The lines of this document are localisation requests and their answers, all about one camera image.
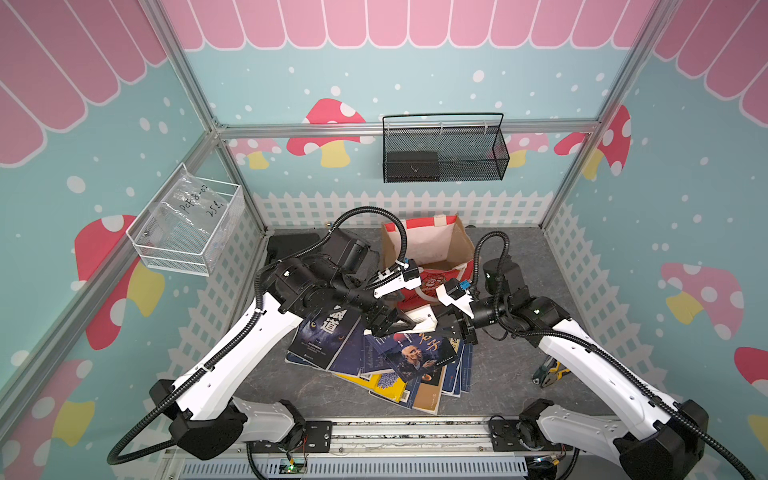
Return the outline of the black wolf cover book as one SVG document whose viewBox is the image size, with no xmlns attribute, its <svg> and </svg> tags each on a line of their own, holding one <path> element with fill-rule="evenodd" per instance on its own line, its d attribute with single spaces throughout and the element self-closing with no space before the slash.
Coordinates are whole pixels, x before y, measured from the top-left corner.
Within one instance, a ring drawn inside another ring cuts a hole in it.
<svg viewBox="0 0 768 480">
<path fill-rule="evenodd" d="M 288 352 L 330 372 L 331 363 L 358 325 L 364 323 L 352 307 L 321 311 L 300 325 Z"/>
</svg>

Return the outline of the red canvas tote bag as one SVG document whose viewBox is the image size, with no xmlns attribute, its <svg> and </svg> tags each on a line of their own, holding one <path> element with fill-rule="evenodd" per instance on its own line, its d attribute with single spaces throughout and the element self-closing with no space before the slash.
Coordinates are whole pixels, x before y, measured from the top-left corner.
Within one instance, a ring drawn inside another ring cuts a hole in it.
<svg viewBox="0 0 768 480">
<path fill-rule="evenodd" d="M 470 280 L 474 267 L 475 247 L 457 215 L 437 215 L 405 221 L 406 258 L 419 267 L 421 285 L 413 290 L 403 288 L 403 311 L 437 304 L 436 290 L 450 279 Z"/>
</svg>

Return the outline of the dark blue barcode book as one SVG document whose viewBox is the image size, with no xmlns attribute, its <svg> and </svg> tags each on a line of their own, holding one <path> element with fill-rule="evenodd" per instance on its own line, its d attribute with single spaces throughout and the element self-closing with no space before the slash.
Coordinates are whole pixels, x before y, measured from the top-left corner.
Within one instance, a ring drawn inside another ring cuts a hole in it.
<svg viewBox="0 0 768 480">
<path fill-rule="evenodd" d="M 331 363 L 329 371 L 334 374 L 357 376 L 364 366 L 366 345 L 365 326 L 358 325 Z"/>
</svg>

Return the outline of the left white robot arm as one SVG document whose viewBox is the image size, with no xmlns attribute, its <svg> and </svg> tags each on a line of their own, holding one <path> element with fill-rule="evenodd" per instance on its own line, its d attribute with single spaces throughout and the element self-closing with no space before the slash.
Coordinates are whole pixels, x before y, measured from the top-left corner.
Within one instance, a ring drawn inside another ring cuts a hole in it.
<svg viewBox="0 0 768 480">
<path fill-rule="evenodd" d="M 345 272 L 348 259 L 322 252 L 343 223 L 362 214 L 390 220 L 400 237 L 393 264 L 361 283 Z M 132 427 L 107 456 L 116 466 L 171 447 L 209 460 L 237 441 L 279 442 L 302 422 L 288 402 L 238 406 L 235 392 L 246 376 L 291 330 L 313 316 L 357 311 L 375 336 L 405 332 L 415 322 L 384 296 L 413 289 L 421 279 L 407 259 L 407 229 L 393 213 L 363 206 L 343 213 L 326 235 L 311 246 L 265 265 L 254 278 L 254 298 L 235 326 L 194 368 L 175 381 L 159 380 L 151 388 L 154 408 Z"/>
</svg>

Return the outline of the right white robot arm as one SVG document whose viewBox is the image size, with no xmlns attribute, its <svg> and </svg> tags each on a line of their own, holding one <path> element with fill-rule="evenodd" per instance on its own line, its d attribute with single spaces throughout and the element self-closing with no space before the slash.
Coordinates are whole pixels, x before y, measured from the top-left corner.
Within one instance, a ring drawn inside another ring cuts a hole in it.
<svg viewBox="0 0 768 480">
<path fill-rule="evenodd" d="M 708 434 L 709 416 L 698 403 L 677 402 L 654 388 L 598 346 L 555 301 L 531 295 L 508 253 L 491 263 L 474 263 L 470 279 L 450 279 L 436 295 L 440 334 L 476 343 L 478 331 L 498 325 L 563 364 L 616 416 L 601 420 L 536 400 L 518 416 L 518 438 L 525 447 L 569 445 L 613 462 L 631 479 L 684 479 L 711 449 L 742 478 L 753 478 Z"/>
</svg>

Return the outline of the blue yellow-label book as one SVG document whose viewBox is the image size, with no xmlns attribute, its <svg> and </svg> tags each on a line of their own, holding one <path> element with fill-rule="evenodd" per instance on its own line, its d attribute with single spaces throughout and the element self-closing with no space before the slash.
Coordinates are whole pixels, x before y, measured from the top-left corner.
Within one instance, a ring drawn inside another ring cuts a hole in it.
<svg viewBox="0 0 768 480">
<path fill-rule="evenodd" d="M 457 360 L 445 368 L 441 392 L 444 396 L 456 398 L 471 392 L 473 367 L 473 346 L 464 341 L 460 341 L 457 346 Z"/>
</svg>

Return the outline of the yellow cartoon cover book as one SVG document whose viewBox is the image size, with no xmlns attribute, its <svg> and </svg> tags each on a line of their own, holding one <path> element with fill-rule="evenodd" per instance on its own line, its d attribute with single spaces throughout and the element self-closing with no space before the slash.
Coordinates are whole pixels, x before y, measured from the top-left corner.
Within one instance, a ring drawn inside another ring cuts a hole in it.
<svg viewBox="0 0 768 480">
<path fill-rule="evenodd" d="M 366 378 L 337 373 L 334 373 L 334 376 L 394 403 L 407 403 L 411 396 L 410 391 L 418 385 L 416 380 L 404 382 L 395 372 L 372 374 Z"/>
</svg>

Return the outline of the brown lamp cover book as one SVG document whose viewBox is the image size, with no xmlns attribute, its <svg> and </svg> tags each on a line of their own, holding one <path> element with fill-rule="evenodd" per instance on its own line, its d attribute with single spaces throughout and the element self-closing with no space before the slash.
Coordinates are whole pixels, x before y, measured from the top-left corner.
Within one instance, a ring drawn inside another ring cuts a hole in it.
<svg viewBox="0 0 768 480">
<path fill-rule="evenodd" d="M 412 408 L 436 415 L 443 396 L 453 396 L 459 378 L 460 362 L 454 361 L 424 374 L 415 392 Z"/>
</svg>

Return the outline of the yellow green pliers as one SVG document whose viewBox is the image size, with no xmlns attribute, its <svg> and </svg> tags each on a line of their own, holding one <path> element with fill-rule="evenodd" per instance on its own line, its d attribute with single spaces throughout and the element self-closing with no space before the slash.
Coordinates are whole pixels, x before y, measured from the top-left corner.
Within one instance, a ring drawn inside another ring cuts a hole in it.
<svg viewBox="0 0 768 480">
<path fill-rule="evenodd" d="M 570 370 L 554 357 L 548 356 L 531 377 L 539 388 L 547 388 L 570 374 Z"/>
</svg>

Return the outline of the blue back-cover book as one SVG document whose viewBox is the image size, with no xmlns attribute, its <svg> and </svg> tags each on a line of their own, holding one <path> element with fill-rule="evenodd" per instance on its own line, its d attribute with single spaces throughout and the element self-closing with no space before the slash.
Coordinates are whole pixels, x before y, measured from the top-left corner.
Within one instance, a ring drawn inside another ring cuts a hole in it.
<svg viewBox="0 0 768 480">
<path fill-rule="evenodd" d="M 288 363 L 288 364 L 299 365 L 299 366 L 309 367 L 309 368 L 312 368 L 312 369 L 315 369 L 315 370 L 325 371 L 325 368 L 317 366 L 317 365 L 315 365 L 315 364 L 313 364 L 313 363 L 311 363 L 311 362 L 309 362 L 309 361 L 307 361 L 307 360 L 301 358 L 300 356 L 295 355 L 295 354 L 293 354 L 291 352 L 288 352 L 286 354 L 285 362 Z"/>
</svg>

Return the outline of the black plastic tool case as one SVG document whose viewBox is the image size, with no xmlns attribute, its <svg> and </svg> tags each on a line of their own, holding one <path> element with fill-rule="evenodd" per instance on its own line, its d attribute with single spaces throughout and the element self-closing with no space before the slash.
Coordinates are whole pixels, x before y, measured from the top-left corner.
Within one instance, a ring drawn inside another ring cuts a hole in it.
<svg viewBox="0 0 768 480">
<path fill-rule="evenodd" d="M 311 247 L 320 240 L 316 233 L 276 234 L 269 238 L 266 250 L 266 264 L 283 258 L 293 257 L 296 253 Z"/>
</svg>

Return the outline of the black box in basket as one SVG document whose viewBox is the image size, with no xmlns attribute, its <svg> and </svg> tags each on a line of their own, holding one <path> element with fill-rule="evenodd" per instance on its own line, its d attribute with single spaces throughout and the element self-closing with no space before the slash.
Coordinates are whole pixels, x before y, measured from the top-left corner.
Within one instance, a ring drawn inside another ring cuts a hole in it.
<svg viewBox="0 0 768 480">
<path fill-rule="evenodd" d="M 392 151 L 386 155 L 383 167 L 384 180 L 389 183 L 440 180 L 439 157 L 435 151 Z"/>
</svg>

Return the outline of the clear plastic wall bin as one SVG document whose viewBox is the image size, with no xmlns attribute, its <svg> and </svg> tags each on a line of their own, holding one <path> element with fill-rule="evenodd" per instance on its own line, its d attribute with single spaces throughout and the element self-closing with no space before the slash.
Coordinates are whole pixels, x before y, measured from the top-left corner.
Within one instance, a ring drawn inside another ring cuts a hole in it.
<svg viewBox="0 0 768 480">
<path fill-rule="evenodd" d="M 245 210 L 242 188 L 180 164 L 127 228 L 145 267 L 209 276 Z"/>
</svg>

